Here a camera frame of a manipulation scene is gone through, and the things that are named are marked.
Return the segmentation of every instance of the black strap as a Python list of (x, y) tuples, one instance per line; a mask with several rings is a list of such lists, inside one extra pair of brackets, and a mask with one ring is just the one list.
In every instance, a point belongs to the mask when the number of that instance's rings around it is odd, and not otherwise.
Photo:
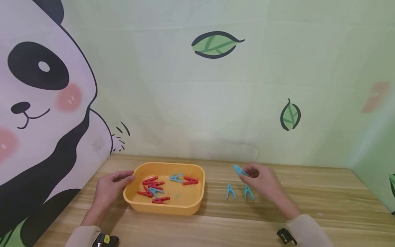
[(100, 233), (93, 243), (92, 247), (117, 247), (119, 245), (119, 238), (117, 236), (109, 236)]
[(287, 244), (287, 243), (291, 243), (292, 242), (293, 245), (297, 245), (296, 240), (292, 237), (290, 232), (287, 229), (285, 229), (285, 228), (279, 230), (277, 232), (277, 236), (282, 240), (283, 244)]

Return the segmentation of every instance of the beige sleeve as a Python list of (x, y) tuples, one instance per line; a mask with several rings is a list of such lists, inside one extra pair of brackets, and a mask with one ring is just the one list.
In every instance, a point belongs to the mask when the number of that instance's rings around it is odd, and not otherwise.
[(100, 228), (97, 226), (79, 226), (74, 229), (64, 247), (92, 247), (99, 234)]
[(287, 221), (287, 228), (300, 247), (334, 247), (328, 236), (309, 215)]

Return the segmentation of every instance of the table surface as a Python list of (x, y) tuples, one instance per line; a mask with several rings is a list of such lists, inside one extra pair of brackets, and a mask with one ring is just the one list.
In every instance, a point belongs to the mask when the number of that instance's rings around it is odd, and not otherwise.
[[(256, 200), (244, 201), (243, 184), (232, 163), (130, 155), (111, 155), (35, 246), (63, 247), (89, 209), (98, 179), (148, 161), (200, 165), (206, 172), (204, 198), (200, 210), (185, 217), (135, 212), (120, 195), (102, 225), (103, 232), (121, 239), (120, 247), (282, 246), (276, 232), (285, 226), (284, 219), (254, 191)], [(266, 165), (336, 247), (395, 246), (395, 218), (351, 170)], [(226, 200), (228, 183), (237, 200)]]

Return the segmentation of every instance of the leaf illustration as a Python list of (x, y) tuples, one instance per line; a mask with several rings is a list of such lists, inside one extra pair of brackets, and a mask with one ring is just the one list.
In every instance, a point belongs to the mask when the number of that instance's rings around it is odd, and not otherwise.
[(227, 32), (213, 31), (197, 37), (192, 42), (192, 49), (205, 58), (221, 58), (230, 54), (236, 44), (243, 41), (245, 40), (238, 40)]
[(389, 184), (391, 185), (392, 194), (395, 197), (395, 174), (389, 175)]
[(300, 121), (300, 117), (301, 113), (299, 107), (295, 104), (291, 104), (291, 100), (288, 99), (288, 104), (284, 107), (280, 116), (282, 128), (286, 131), (296, 128)]

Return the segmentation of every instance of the panda eye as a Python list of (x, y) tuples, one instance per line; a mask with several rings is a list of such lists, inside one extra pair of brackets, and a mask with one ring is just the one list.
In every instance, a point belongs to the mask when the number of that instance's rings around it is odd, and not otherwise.
[(69, 83), (69, 72), (62, 60), (34, 42), (17, 44), (8, 55), (8, 67), (18, 80), (38, 89), (61, 90)]

